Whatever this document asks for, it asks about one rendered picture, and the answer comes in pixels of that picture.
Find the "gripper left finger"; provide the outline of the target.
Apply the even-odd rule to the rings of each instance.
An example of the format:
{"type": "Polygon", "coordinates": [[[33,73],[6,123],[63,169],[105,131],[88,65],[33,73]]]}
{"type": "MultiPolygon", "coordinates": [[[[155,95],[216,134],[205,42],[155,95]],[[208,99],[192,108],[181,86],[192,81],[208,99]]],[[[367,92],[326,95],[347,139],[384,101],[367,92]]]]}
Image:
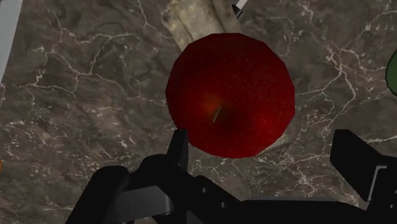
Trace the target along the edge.
{"type": "Polygon", "coordinates": [[[135,224],[147,217],[157,224],[199,224],[177,203],[187,165],[188,135],[176,130],[167,153],[146,157],[134,172],[120,165],[95,171],[65,224],[135,224]]]}

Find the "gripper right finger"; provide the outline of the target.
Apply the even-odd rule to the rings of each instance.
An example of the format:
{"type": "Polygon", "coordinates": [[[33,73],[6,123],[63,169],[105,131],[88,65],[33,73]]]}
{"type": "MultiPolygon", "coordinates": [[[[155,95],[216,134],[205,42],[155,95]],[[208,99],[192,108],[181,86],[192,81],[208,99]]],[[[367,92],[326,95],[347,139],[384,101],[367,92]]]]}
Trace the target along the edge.
{"type": "Polygon", "coordinates": [[[330,162],[368,203],[368,211],[397,211],[397,157],[382,155],[348,129],[337,129],[330,162]]]}

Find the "green round object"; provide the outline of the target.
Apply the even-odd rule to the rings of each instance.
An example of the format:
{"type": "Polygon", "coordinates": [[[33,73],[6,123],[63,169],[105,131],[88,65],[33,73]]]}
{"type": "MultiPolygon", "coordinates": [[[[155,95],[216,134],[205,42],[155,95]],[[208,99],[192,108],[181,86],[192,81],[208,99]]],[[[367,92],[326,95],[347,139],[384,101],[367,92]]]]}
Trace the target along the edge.
{"type": "Polygon", "coordinates": [[[397,96],[397,50],[394,51],[387,63],[385,81],[389,91],[397,96]]]}

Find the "red apple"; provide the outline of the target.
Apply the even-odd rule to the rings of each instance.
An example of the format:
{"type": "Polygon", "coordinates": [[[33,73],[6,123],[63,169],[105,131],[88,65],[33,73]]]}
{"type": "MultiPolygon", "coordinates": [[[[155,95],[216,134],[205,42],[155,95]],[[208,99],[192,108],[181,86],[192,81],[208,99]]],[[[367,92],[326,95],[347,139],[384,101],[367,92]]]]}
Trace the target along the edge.
{"type": "Polygon", "coordinates": [[[261,153],[295,115],[295,87],[285,63],[266,43],[241,33],[190,43],[171,69],[165,96],[190,144],[225,158],[261,153]]]}

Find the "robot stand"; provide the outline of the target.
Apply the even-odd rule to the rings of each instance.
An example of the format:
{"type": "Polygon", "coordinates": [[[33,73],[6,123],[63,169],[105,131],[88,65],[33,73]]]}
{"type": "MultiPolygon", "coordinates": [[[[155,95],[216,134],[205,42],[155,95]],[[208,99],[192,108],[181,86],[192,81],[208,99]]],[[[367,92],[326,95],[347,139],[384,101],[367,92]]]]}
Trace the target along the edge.
{"type": "Polygon", "coordinates": [[[241,33],[229,0],[171,0],[162,12],[162,25],[180,50],[214,33],[241,33]]]}

